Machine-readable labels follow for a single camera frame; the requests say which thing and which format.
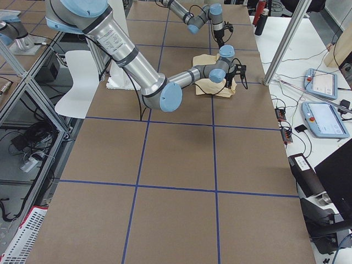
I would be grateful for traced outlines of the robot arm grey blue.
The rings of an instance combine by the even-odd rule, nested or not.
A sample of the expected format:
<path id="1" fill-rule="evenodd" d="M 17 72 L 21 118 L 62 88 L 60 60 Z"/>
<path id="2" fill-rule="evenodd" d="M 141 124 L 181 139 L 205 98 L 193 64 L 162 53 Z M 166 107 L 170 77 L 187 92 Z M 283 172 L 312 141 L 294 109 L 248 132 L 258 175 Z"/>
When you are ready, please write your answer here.
<path id="1" fill-rule="evenodd" d="M 161 1 L 174 12 L 195 34 L 210 22 L 219 47 L 219 58 L 213 64 L 196 65 L 167 78 L 158 73 L 132 43 L 113 17 L 107 1 L 46 1 L 47 25 L 54 30 L 94 37 L 96 45 L 106 52 L 118 67 L 130 74 L 141 87 L 141 98 L 146 107 L 164 112 L 175 111 L 182 102 L 182 89 L 200 79 L 214 83 L 225 81 L 230 87 L 232 78 L 245 72 L 235 58 L 233 46 L 223 41 L 225 29 L 232 29 L 222 17 L 219 3 L 201 7 L 199 15 L 185 9 L 178 1 Z"/>
<path id="2" fill-rule="evenodd" d="M 210 22 L 212 36 L 218 48 L 223 47 L 232 36 L 233 25 L 223 20 L 223 9 L 220 3 L 207 4 L 203 7 L 193 4 L 189 9 L 174 0 L 155 1 L 155 3 L 159 7 L 171 10 L 187 25 L 188 30 L 192 34 L 198 33 L 205 24 Z"/>

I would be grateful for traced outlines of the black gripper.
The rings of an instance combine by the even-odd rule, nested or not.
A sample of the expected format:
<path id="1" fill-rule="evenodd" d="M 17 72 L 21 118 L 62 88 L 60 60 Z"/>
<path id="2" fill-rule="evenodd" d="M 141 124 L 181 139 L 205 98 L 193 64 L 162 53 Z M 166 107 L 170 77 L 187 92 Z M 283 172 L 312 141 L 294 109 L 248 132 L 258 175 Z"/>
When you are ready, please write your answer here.
<path id="1" fill-rule="evenodd" d="M 246 81 L 246 65 L 244 64 L 234 64 L 234 67 L 230 69 L 227 73 L 227 78 L 225 80 L 225 87 L 228 89 L 232 88 L 233 78 L 236 75 L 240 75 L 241 81 Z"/>
<path id="2" fill-rule="evenodd" d="M 225 31 L 228 30 L 230 32 L 230 36 L 227 40 L 223 40 Z M 213 39 L 216 41 L 218 48 L 221 48 L 225 45 L 227 41 L 231 38 L 234 32 L 233 24 L 228 21 L 221 22 L 219 24 L 213 24 Z"/>

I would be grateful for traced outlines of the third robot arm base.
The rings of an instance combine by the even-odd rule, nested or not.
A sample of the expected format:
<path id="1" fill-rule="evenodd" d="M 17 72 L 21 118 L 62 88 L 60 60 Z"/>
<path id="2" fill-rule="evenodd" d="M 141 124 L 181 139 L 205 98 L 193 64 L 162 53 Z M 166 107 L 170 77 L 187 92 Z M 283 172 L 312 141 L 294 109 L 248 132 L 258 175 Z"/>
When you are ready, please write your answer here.
<path id="1" fill-rule="evenodd" d="M 14 55 L 34 56 L 46 38 L 31 36 L 18 16 L 7 15 L 1 18 L 1 41 Z"/>

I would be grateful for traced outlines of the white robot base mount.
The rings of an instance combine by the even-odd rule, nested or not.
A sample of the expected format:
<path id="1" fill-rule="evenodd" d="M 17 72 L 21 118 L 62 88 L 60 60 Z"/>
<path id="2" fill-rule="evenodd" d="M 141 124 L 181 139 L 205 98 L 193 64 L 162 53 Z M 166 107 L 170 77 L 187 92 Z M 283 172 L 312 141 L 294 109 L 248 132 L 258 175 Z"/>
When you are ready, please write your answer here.
<path id="1" fill-rule="evenodd" d="M 124 70 L 118 67 L 115 62 L 111 63 L 106 85 L 108 89 L 133 90 L 133 85 L 135 85 L 135 88 L 139 91 L 140 85 L 134 79 L 132 80 L 129 79 Z"/>

